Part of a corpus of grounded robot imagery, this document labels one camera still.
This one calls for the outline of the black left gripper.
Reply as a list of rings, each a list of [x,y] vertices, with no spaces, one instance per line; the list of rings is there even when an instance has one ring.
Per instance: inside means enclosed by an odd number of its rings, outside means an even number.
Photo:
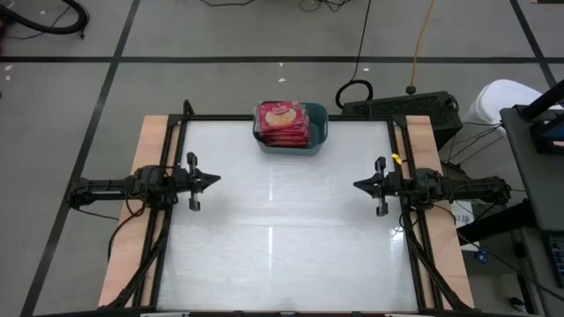
[[[175,167],[172,172],[173,191],[176,195],[183,192],[190,192],[189,209],[200,211],[201,204],[197,195],[201,189],[207,189],[212,184],[218,182],[221,177],[215,174],[200,172],[197,169],[197,156],[193,152],[187,153],[189,169]]]

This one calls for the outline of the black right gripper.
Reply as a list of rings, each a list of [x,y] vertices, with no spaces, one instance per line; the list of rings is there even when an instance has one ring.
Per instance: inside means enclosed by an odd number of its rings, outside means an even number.
[[[386,196],[413,195],[412,190],[408,188],[408,182],[403,179],[400,172],[384,173],[385,168],[386,158],[379,157],[375,161],[375,174],[365,180],[355,181],[353,183],[356,188],[380,201],[376,207],[377,217],[383,217],[389,213]]]

